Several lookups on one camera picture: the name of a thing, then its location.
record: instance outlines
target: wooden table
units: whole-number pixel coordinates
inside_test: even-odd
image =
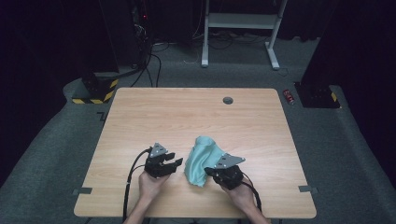
[[[233,103],[223,103],[232,97]],[[279,101],[271,89],[121,88],[117,90],[100,136],[75,214],[121,217],[126,179],[136,156],[158,142],[176,159],[184,158],[147,212],[148,217],[243,217],[211,177],[203,188],[184,176],[184,162],[196,137],[212,137],[253,181],[269,218],[311,218],[316,215],[303,168]],[[147,154],[137,163],[144,164]],[[137,170],[128,210],[138,197]]]

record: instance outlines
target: light blue cloth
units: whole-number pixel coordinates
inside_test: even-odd
[[[186,161],[184,174],[193,185],[203,187],[206,182],[206,167],[214,168],[224,151],[221,150],[212,138],[199,136],[195,140],[189,158]]]

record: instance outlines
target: forearm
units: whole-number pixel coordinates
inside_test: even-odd
[[[265,216],[256,206],[244,208],[242,211],[247,215],[247,218],[252,224],[269,224]]]
[[[140,224],[143,222],[145,214],[149,209],[151,200],[139,198],[131,214],[126,218],[123,224]]]

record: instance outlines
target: gray floor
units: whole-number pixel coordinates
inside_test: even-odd
[[[318,215],[313,219],[285,219],[283,223],[396,223],[396,194],[368,148],[351,115],[340,87],[331,86],[342,108],[304,108],[293,87],[301,80],[318,41],[277,40],[282,67],[273,71],[262,42],[234,43],[209,50],[209,67],[201,68],[201,47],[171,45],[156,52],[162,60],[160,87],[273,88],[281,96],[291,90],[295,105],[282,105],[299,153]],[[211,42],[221,47],[222,42]],[[154,50],[164,49],[156,46]],[[158,61],[149,71],[154,80]],[[120,79],[130,86],[137,75]],[[103,128],[97,112],[111,106],[70,102],[79,80],[64,87],[68,103],[43,128],[0,189],[0,223],[84,223],[74,215],[77,196]],[[149,87],[145,73],[136,87]],[[120,217],[95,217],[90,223],[121,223]]]

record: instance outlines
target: white metal frame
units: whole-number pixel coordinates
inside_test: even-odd
[[[276,35],[282,22],[288,0],[283,0],[277,15],[258,15],[258,14],[231,14],[231,13],[209,13],[209,2],[206,0],[205,8],[205,33],[204,45],[202,50],[202,67],[209,66],[209,47],[208,36],[209,27],[224,28],[248,28],[248,29],[272,29],[270,42],[265,42],[265,48],[274,70],[278,70],[279,63],[274,52]]]

